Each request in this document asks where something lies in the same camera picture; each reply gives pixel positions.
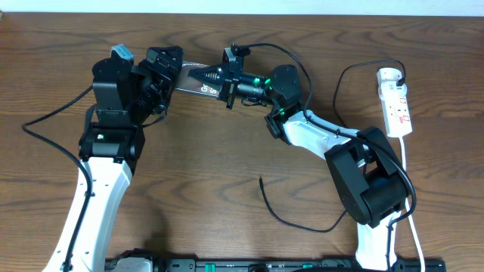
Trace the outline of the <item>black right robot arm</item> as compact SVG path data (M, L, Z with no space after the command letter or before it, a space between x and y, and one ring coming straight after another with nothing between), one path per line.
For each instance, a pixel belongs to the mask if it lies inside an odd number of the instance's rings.
M321 157L333 178L345 211L358 224L356 260L361 268L393 270L394 228L415 207L414 187L383 132L338 126L317 117L301 101L301 62L280 65L268 76L244 72L244 58L251 45L225 49L222 63L192 67L188 77L218 93L218 99L233 107L240 98L246 107L272 106L265 117L272 136Z

